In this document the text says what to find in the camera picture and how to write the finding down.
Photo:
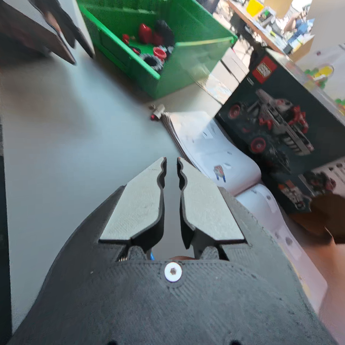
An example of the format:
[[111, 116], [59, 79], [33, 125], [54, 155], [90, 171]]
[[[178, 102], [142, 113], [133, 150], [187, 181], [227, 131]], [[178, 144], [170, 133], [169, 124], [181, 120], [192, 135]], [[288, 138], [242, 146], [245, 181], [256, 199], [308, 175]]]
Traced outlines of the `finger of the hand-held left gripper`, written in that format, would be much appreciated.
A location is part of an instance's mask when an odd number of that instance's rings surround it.
[[68, 63], [76, 61], [59, 24], [50, 12], [43, 12], [35, 1], [0, 1], [1, 33], [25, 47], [40, 52], [53, 52]]
[[88, 43], [85, 35], [75, 25], [58, 0], [31, 0], [30, 3], [41, 13], [45, 21], [55, 29], [59, 37], [64, 38], [71, 48], [75, 49], [75, 42], [78, 42], [90, 58], [93, 59], [95, 57], [92, 45]]

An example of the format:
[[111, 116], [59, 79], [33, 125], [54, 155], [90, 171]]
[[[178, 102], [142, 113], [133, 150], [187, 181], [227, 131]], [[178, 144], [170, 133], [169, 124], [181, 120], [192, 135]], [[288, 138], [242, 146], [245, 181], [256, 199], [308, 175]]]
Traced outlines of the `open lego instruction booklet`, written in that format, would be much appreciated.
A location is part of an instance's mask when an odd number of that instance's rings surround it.
[[261, 183], [259, 166], [203, 111], [165, 112], [161, 120], [184, 158], [245, 206], [274, 236], [292, 263], [317, 314], [327, 282], [288, 228], [273, 194]]

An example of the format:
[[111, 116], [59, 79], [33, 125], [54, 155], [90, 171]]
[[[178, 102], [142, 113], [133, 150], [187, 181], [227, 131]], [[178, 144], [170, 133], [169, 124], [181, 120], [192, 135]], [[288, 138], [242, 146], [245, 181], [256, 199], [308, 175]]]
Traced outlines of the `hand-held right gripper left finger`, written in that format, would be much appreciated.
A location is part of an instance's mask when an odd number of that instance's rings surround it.
[[167, 158], [161, 157], [131, 179], [107, 219], [99, 242], [149, 252], [164, 234]]

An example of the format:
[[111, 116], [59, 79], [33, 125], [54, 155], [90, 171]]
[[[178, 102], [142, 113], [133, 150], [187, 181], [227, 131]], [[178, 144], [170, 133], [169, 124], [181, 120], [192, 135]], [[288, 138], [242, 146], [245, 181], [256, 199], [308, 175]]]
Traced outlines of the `yellow box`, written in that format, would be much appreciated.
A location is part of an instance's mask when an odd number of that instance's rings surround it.
[[257, 16], [262, 10], [264, 9], [264, 4], [262, 1], [258, 0], [249, 0], [247, 7], [246, 7], [246, 12], [251, 16], [255, 17]]

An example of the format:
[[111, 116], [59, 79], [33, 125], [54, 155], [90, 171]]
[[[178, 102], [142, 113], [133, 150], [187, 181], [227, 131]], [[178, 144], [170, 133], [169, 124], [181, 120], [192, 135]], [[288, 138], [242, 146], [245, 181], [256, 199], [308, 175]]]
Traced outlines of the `small grey red lego piece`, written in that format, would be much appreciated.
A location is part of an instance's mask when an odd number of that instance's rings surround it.
[[151, 121], [160, 121], [162, 116], [165, 115], [165, 106], [163, 104], [159, 104], [158, 106], [150, 105], [149, 109], [151, 110]]

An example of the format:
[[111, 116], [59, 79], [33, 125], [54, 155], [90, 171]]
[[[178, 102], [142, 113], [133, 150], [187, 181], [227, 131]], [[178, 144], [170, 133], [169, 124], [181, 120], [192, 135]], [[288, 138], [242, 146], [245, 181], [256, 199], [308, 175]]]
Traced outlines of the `tall red lego piece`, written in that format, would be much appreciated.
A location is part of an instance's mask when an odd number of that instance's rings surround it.
[[144, 23], [141, 23], [138, 28], [138, 37], [139, 37], [139, 41], [143, 44], [152, 43], [152, 39], [153, 39], [152, 29], [149, 26], [145, 25]]

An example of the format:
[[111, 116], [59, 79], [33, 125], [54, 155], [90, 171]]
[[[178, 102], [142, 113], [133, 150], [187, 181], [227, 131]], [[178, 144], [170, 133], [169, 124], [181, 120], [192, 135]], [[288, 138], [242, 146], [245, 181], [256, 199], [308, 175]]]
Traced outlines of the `large black lego tire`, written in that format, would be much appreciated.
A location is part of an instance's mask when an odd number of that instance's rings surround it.
[[175, 35], [164, 20], [156, 20], [153, 30], [153, 42], [156, 46], [175, 46]]

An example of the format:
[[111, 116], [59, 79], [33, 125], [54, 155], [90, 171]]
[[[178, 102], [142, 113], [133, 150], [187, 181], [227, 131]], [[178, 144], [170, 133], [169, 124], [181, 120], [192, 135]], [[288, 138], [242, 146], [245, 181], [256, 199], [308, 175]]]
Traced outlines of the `printed paper sheet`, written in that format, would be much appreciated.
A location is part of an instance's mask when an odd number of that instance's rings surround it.
[[217, 79], [207, 78], [196, 81], [196, 84], [221, 105], [232, 95], [232, 91]]

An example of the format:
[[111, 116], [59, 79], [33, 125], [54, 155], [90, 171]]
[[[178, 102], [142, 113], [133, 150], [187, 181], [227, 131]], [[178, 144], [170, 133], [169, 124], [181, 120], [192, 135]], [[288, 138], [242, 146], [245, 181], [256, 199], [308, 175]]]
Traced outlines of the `cardboard box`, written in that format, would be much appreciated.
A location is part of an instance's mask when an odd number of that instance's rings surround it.
[[310, 52], [314, 37], [315, 35], [310, 36], [304, 44], [300, 45], [297, 50], [293, 51], [289, 55], [289, 58], [292, 62], [296, 63]]

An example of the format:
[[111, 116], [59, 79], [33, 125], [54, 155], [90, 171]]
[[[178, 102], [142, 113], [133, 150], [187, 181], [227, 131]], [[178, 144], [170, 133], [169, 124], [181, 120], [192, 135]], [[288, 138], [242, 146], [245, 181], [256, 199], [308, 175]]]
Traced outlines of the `clear tub of toys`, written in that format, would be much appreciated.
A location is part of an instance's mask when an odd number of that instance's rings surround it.
[[305, 69], [304, 74], [308, 76], [321, 89], [325, 89], [327, 81], [334, 74], [334, 66], [324, 63], [311, 69]]

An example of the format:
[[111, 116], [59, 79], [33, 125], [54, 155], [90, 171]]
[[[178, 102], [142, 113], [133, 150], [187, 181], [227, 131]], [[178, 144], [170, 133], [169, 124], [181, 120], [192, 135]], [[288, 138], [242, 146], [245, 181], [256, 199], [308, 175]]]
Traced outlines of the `green plastic bin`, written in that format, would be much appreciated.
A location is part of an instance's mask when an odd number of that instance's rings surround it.
[[[77, 1], [93, 45], [153, 99], [178, 91], [206, 78], [237, 41], [197, 1]], [[175, 46], [139, 41], [141, 23], [154, 30], [164, 20], [175, 35]], [[122, 35], [130, 36], [130, 44]], [[166, 50], [160, 74], [140, 58], [153, 48]]]

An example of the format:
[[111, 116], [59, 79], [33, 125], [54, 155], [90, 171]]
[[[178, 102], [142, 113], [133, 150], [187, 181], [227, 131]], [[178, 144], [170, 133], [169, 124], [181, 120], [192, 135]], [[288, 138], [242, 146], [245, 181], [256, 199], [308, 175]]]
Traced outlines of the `dark lego set box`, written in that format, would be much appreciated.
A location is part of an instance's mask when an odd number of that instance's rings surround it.
[[344, 116], [325, 92], [286, 55], [266, 48], [216, 119], [260, 167], [287, 215], [344, 244]]

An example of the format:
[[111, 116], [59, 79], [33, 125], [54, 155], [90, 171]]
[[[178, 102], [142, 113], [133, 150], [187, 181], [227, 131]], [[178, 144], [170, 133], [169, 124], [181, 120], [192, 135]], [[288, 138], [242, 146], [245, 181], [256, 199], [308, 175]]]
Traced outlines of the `black grey lego tire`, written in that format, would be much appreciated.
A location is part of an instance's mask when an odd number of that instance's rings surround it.
[[152, 54], [141, 54], [140, 58], [158, 74], [162, 72], [163, 63], [157, 56]]

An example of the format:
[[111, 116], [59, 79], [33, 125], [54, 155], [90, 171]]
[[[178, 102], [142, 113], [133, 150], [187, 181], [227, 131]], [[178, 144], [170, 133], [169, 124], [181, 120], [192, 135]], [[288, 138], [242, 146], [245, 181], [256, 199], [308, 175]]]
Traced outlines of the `cluttered background table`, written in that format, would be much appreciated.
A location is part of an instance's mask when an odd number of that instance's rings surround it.
[[272, 25], [276, 19], [283, 19], [291, 9], [292, 1], [262, 1], [264, 9], [254, 18], [246, 12], [248, 1], [227, 1], [230, 9], [241, 19], [244, 24], [235, 25], [236, 28], [248, 28], [261, 37], [261, 41], [278, 53], [290, 54], [292, 48], [286, 40], [274, 33]]

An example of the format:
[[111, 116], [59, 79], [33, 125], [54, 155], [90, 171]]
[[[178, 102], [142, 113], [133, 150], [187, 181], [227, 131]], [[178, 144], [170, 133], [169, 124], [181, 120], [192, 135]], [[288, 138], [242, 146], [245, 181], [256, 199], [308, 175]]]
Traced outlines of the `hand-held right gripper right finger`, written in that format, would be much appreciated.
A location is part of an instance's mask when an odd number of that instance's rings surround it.
[[186, 249], [201, 257], [206, 247], [243, 244], [245, 237], [218, 186], [184, 158], [177, 158], [180, 227]]

